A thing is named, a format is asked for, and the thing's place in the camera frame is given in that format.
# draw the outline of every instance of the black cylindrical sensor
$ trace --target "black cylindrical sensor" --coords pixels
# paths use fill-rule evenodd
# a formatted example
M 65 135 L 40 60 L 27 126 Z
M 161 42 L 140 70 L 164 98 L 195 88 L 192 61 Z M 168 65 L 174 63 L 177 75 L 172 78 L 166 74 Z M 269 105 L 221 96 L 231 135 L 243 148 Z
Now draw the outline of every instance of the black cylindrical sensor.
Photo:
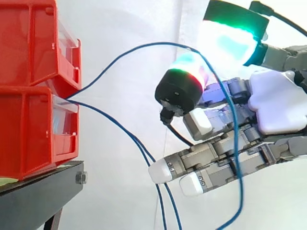
M 176 116 L 193 110 L 208 81 L 206 64 L 198 54 L 186 53 L 177 59 L 155 90 L 156 100 Z

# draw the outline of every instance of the bolt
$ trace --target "bolt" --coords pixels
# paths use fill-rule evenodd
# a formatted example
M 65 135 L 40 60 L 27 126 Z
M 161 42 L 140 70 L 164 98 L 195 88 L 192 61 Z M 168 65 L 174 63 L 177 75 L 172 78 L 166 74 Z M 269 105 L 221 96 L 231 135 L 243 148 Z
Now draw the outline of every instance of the bolt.
M 87 183 L 87 172 L 77 172 L 76 183 L 77 184 L 86 184 Z

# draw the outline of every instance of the white wall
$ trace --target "white wall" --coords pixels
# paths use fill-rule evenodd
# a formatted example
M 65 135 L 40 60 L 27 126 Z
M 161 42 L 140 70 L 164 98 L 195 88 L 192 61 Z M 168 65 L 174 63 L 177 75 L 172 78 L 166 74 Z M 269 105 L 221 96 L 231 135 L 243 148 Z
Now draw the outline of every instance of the white wall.
M 271 2 L 279 12 L 291 15 L 307 27 L 295 13 L 302 12 L 303 7 L 292 5 L 294 1 Z M 62 16 L 82 41 L 83 85 L 94 79 L 117 55 L 136 45 L 178 40 L 193 45 L 197 34 L 195 23 L 202 18 L 206 4 L 203 0 L 59 0 Z M 283 45 L 282 40 L 285 46 L 303 42 L 291 29 L 287 30 L 287 39 L 280 36 L 279 27 L 270 31 L 271 36 L 275 32 L 279 34 L 277 45 Z M 293 43 L 289 41 L 292 35 L 295 36 Z M 186 148 L 172 134 L 166 133 L 159 121 L 160 106 L 153 97 L 176 50 L 151 47 L 130 54 L 75 100 L 113 115 L 139 136 L 157 159 Z M 175 120 L 175 126 L 188 136 L 180 120 Z M 155 187 L 133 142 L 108 120 L 87 108 L 81 109 L 80 134 L 79 159 L 85 160 L 89 181 L 64 207 L 60 230 L 163 229 Z M 305 166 L 306 162 L 297 161 L 246 177 L 244 211 L 229 229 L 307 229 Z M 184 197 L 177 181 L 171 182 L 170 187 L 184 229 L 215 229 L 238 207 L 236 182 L 196 198 Z M 175 216 L 162 190 L 168 229 L 175 230 Z

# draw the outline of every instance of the wire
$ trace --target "wire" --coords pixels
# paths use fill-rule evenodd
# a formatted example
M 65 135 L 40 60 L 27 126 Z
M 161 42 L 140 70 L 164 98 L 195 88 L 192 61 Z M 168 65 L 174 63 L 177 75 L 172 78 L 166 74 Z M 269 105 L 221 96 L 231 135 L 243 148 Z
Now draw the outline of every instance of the wire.
M 293 27 L 298 32 L 300 32 L 301 34 L 303 34 L 304 36 L 307 37 L 307 31 L 306 30 L 304 30 L 298 24 L 292 22 L 290 19 L 287 19 L 286 17 L 282 16 L 279 13 L 276 13 L 272 7 L 269 7 L 269 6 L 261 3 L 260 1 L 252 1 L 249 9 L 251 11 L 254 11 L 254 12 L 257 12 L 259 14 L 263 14 L 263 15 L 266 15 L 266 16 L 269 16 L 269 17 L 273 16 L 273 17 L 281 20 L 282 22 L 288 24 L 289 26 Z
M 133 135 L 131 132 L 129 132 L 122 124 L 120 124 L 116 119 L 114 119 L 112 116 L 110 116 L 109 114 L 103 112 L 102 110 L 100 110 L 100 109 L 98 109 L 98 108 L 96 108 L 94 106 L 91 106 L 91 105 L 88 105 L 88 104 L 85 104 L 85 103 L 82 103 L 82 102 L 78 102 L 78 101 L 73 101 L 73 100 L 67 100 L 67 101 L 70 102 L 70 103 L 73 103 L 73 104 L 78 104 L 78 105 L 87 107 L 89 109 L 92 109 L 92 110 L 98 112 L 99 114 L 101 114 L 102 116 L 106 117 L 112 123 L 117 125 L 121 130 L 123 130 L 133 140 L 133 142 L 137 145 L 137 147 L 141 151 L 142 156 L 143 156 L 144 160 L 146 161 L 146 164 L 147 164 L 148 167 L 150 166 L 150 163 L 149 163 L 145 153 L 148 155 L 148 157 L 153 162 L 156 162 L 156 160 L 154 159 L 152 154 L 150 154 L 150 152 L 147 150 L 147 148 L 144 146 L 144 144 L 135 135 Z M 172 206 L 173 206 L 173 209 L 174 209 L 174 212 L 175 212 L 175 215 L 176 215 L 176 219 L 177 219 L 177 223 L 178 223 L 178 228 L 179 228 L 179 230 L 182 230 L 180 217 L 179 217 L 179 214 L 178 214 L 177 206 L 176 206 L 174 197 L 172 195 L 172 192 L 170 191 L 170 189 L 169 189 L 169 187 L 168 187 L 168 185 L 166 183 L 164 183 L 164 186 L 165 186 L 165 188 L 167 190 L 167 193 L 169 195 L 169 198 L 170 198 L 170 200 L 172 202 Z M 156 189 L 157 189 L 159 200 L 160 200 L 162 219 L 163 219 L 163 226 L 164 226 L 164 229 L 167 230 L 166 218 L 165 218 L 165 210 L 164 210 L 162 194 L 161 194 L 161 190 L 159 188 L 159 185 L 157 185 L 157 184 L 156 184 Z
M 190 147 L 193 146 L 193 144 L 191 142 L 189 142 L 187 139 L 185 139 L 183 136 L 181 136 L 175 129 L 174 127 L 172 127 L 171 124 L 166 125 L 168 127 L 168 129 L 182 142 L 184 142 L 185 144 L 189 145 Z
M 288 24 L 289 26 L 293 27 L 294 29 L 296 29 L 298 32 L 300 32 L 301 34 L 303 34 L 304 36 L 307 37 L 307 31 L 304 30 L 302 27 L 300 27 L 298 24 L 292 22 L 290 19 L 287 19 L 286 17 L 282 16 L 279 13 L 274 12 L 272 14 L 273 17 L 281 20 L 282 22 Z
M 234 120 L 234 158 L 235 158 L 235 163 L 236 163 L 236 173 L 237 173 L 237 177 L 239 180 L 239 195 L 240 195 L 240 202 L 239 202 L 239 208 L 237 210 L 237 212 L 234 214 L 234 216 L 229 219 L 225 224 L 223 224 L 222 226 L 220 226 L 218 228 L 218 230 L 222 230 L 224 228 L 226 228 L 227 226 L 229 226 L 230 224 L 232 224 L 240 215 L 242 209 L 243 209 L 243 201 L 244 201 L 244 187 L 243 187 L 243 179 L 242 179 L 242 171 L 240 168 L 240 163 L 239 163 L 239 153 L 238 153 L 238 122 L 237 122 L 237 115 L 236 115 L 236 110 L 235 110 L 235 105 L 231 99 L 231 97 L 228 95 L 222 81 L 220 80 L 220 78 L 218 77 L 217 73 L 215 72 L 215 70 L 213 69 L 212 65 L 209 63 L 209 61 L 196 49 L 186 46 L 186 45 L 182 45 L 182 44 L 178 44 L 178 43 L 174 43 L 174 42 L 154 42 L 154 43 L 147 43 L 141 46 L 137 46 L 131 50 L 126 51 L 125 53 L 119 55 L 117 58 L 115 58 L 90 84 L 88 84 L 87 86 L 85 86 L 84 88 L 82 88 L 81 90 L 77 91 L 76 93 L 74 93 L 73 95 L 71 95 L 68 98 L 71 98 L 72 96 L 75 96 L 81 92 L 83 92 L 84 90 L 88 89 L 89 87 L 91 87 L 92 85 L 94 85 L 103 74 L 106 73 L 106 71 L 113 66 L 119 59 L 121 59 L 122 57 L 124 57 L 125 55 L 132 53 L 133 51 L 136 51 L 138 49 L 144 48 L 144 47 L 149 47 L 149 46 L 158 46 L 158 45 L 168 45 L 168 46 L 176 46 L 176 47 L 180 47 L 183 49 L 188 49 L 194 53 L 197 53 L 201 56 L 201 58 L 205 61 L 205 63 L 207 64 L 208 68 L 210 69 L 210 71 L 215 75 L 217 82 L 219 83 L 225 98 L 227 100 L 227 103 L 229 104 L 232 116 L 233 116 L 233 120 Z

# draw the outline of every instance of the red storage bin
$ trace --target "red storage bin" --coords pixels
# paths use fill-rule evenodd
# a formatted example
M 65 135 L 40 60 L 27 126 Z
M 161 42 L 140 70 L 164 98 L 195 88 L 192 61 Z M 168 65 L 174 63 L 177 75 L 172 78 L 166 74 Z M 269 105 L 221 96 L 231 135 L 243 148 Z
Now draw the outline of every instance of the red storage bin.
M 81 44 L 55 0 L 0 0 L 0 86 L 47 86 L 66 98 L 81 88 Z
M 78 156 L 79 107 L 47 87 L 0 86 L 0 177 L 22 180 Z

